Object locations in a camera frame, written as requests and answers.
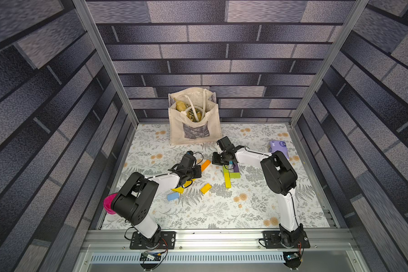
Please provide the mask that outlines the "purple block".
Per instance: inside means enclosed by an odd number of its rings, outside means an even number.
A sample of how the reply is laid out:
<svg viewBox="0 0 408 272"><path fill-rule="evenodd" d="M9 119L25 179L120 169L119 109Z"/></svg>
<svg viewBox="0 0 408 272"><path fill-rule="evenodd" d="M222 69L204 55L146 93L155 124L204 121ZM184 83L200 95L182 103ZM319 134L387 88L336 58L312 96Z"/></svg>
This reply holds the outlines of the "purple block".
<svg viewBox="0 0 408 272"><path fill-rule="evenodd" d="M239 165L238 165L238 164L234 164L234 165L233 165L233 173L240 173L240 169L239 169Z"/></svg>

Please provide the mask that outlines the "green block small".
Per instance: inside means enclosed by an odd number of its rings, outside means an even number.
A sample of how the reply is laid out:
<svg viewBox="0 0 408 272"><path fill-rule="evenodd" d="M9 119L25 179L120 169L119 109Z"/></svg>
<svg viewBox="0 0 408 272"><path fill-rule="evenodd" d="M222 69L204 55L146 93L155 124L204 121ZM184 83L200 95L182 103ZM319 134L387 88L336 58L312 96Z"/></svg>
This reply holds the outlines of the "green block small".
<svg viewBox="0 0 408 272"><path fill-rule="evenodd" d="M223 168L223 173L230 173L226 165L224 165L222 168Z"/></svg>

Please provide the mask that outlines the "orange long block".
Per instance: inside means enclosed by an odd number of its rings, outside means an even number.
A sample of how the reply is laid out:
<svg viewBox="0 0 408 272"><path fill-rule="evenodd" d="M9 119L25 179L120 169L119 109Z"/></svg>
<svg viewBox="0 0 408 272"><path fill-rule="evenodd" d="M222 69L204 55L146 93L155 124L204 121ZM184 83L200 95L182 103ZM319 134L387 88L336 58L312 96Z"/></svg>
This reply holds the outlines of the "orange long block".
<svg viewBox="0 0 408 272"><path fill-rule="evenodd" d="M209 161L209 160L206 160L205 162L203 162L203 163L201 164L201 171L204 172L204 170L206 170L207 167L208 167L210 164L211 164L211 161Z"/></svg>

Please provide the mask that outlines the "lime green block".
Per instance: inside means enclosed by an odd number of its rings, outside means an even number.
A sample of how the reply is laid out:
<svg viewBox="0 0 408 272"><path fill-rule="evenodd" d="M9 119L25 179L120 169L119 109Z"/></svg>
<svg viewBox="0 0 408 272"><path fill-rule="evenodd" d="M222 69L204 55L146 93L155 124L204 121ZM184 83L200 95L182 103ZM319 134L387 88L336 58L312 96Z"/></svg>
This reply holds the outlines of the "lime green block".
<svg viewBox="0 0 408 272"><path fill-rule="evenodd" d="M231 179L239 179L241 178L241 174L238 172L234 172L234 173L229 173L229 176Z"/></svg>

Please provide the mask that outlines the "small yellow block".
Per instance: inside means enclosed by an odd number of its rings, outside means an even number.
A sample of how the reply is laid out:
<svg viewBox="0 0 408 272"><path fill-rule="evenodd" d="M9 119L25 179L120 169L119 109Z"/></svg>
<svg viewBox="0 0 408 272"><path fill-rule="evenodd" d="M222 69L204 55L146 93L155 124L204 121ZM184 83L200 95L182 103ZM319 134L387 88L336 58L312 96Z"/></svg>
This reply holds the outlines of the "small yellow block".
<svg viewBox="0 0 408 272"><path fill-rule="evenodd" d="M202 194L206 194L211 188L212 186L209 183L207 183L200 189L200 191Z"/></svg>
<svg viewBox="0 0 408 272"><path fill-rule="evenodd" d="M178 188L174 188L174 189L172 189L172 191L173 191L173 192L180 193L180 194L183 194L183 192L184 192L184 188L182 188L182 187L178 187Z"/></svg>

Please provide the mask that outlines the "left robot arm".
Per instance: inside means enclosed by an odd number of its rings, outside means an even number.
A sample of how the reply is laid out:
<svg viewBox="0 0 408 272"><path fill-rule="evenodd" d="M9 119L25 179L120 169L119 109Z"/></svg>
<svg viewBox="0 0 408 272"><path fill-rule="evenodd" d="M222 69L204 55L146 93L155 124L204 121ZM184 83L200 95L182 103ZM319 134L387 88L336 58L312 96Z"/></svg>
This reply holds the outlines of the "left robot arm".
<svg viewBox="0 0 408 272"><path fill-rule="evenodd" d="M104 199L104 210L108 214L119 215L136 230L129 239L130 249L155 249L159 245L164 249L173 248L174 243L169 240L175 235L162 234L161 226L148 214L150 207L157 194L184 189L187 182L199 179L201 172L194 153L188 151L168 173L146 177L134 172L117 193Z"/></svg>

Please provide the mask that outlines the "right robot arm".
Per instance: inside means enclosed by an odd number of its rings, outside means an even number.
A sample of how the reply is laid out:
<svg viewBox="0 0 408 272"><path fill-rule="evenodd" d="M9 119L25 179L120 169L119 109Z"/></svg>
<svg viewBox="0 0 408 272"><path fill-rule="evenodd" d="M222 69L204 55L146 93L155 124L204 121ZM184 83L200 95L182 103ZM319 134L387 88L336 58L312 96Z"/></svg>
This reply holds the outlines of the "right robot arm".
<svg viewBox="0 0 408 272"><path fill-rule="evenodd" d="M279 236L282 246L285 248L308 248L306 232L296 215L295 188L298 175L283 152L252 151L245 146L234 146L228 137L217 140L217 144L221 152L213 153L213 164L229 165L230 162L247 164L263 171L267 186L277 194L281 215Z"/></svg>

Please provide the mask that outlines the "light blue block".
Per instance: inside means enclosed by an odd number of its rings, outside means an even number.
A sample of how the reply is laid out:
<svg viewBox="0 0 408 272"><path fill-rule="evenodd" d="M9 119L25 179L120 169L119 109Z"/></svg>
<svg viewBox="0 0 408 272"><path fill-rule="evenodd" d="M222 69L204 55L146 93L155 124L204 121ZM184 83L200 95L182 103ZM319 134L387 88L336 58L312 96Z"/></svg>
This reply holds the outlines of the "light blue block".
<svg viewBox="0 0 408 272"><path fill-rule="evenodd" d="M167 200L168 200L168 201L174 201L174 200L176 200L176 199L179 199L180 196L181 196L180 193L174 192L174 193L171 193L171 194L168 194L168 195L167 195Z"/></svg>

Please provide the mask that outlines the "purple tissue pack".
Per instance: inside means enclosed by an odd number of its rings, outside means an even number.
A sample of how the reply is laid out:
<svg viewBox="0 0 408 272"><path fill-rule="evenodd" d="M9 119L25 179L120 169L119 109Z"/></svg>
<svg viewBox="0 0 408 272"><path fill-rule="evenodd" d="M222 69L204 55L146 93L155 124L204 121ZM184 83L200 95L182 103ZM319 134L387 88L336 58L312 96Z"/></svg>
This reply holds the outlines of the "purple tissue pack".
<svg viewBox="0 0 408 272"><path fill-rule="evenodd" d="M273 140L269 142L270 145L270 152L275 153L276 151L280 151L284 154L287 160L289 160L289 152L286 146L285 141L277 141Z"/></svg>

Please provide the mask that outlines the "beige canvas tote bag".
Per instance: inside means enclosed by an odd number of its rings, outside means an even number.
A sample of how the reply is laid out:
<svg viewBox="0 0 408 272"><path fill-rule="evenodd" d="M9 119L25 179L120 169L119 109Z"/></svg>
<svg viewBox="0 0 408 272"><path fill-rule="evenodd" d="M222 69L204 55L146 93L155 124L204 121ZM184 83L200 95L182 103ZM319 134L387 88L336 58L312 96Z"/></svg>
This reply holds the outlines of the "beige canvas tote bag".
<svg viewBox="0 0 408 272"><path fill-rule="evenodd" d="M170 144L190 145L222 138L216 93L191 87L168 95Z"/></svg>

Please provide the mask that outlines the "pink lidded cup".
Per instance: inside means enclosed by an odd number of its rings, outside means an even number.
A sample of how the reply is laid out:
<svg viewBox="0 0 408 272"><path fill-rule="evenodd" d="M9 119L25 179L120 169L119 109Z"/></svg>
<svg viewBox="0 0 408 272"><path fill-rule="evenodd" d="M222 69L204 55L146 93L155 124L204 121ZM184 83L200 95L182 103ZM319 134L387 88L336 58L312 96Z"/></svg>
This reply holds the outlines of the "pink lidded cup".
<svg viewBox="0 0 408 272"><path fill-rule="evenodd" d="M104 198L103 207L107 214L116 214L116 212L112 209L112 203L116 196L117 193L113 193Z"/></svg>

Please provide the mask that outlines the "left circuit board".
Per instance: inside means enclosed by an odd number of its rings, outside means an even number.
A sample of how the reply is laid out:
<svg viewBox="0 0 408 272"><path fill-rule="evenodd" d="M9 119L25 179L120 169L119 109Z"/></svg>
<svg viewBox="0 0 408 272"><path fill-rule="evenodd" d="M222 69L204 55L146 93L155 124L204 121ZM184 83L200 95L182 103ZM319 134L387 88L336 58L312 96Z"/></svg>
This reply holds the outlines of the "left circuit board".
<svg viewBox="0 0 408 272"><path fill-rule="evenodd" d="M158 262L162 260L162 255L159 253L142 252L140 262Z"/></svg>

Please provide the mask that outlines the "right circuit board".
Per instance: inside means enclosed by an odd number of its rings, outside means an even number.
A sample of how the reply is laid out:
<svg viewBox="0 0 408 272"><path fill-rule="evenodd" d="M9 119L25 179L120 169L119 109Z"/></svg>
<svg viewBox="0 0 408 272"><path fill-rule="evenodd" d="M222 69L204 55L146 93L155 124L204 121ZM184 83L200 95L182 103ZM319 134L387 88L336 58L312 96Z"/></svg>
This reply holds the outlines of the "right circuit board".
<svg viewBox="0 0 408 272"><path fill-rule="evenodd" d="M296 252L284 252L283 257L285 261L292 261L300 258L300 255Z"/></svg>

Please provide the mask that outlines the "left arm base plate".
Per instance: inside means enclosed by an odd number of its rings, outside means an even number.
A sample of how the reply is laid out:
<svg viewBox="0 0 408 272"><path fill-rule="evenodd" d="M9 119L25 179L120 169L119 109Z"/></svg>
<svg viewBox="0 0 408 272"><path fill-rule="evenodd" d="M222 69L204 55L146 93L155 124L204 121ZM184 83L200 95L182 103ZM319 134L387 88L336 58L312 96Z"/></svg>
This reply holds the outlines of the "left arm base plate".
<svg viewBox="0 0 408 272"><path fill-rule="evenodd" d="M152 238L146 238L140 232L134 232L129 248L132 250L149 250L149 249L174 249L176 242L176 232L161 231L157 232Z"/></svg>

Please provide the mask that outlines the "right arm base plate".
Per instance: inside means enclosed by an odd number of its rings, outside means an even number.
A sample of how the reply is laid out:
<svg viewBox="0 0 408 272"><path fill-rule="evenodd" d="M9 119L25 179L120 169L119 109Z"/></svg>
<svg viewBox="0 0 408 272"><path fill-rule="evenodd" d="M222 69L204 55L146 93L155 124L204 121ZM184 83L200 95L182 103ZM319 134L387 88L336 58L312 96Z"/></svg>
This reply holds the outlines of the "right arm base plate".
<svg viewBox="0 0 408 272"><path fill-rule="evenodd" d="M303 230L287 231L263 231L262 239L267 249L309 249L311 247L307 234Z"/></svg>

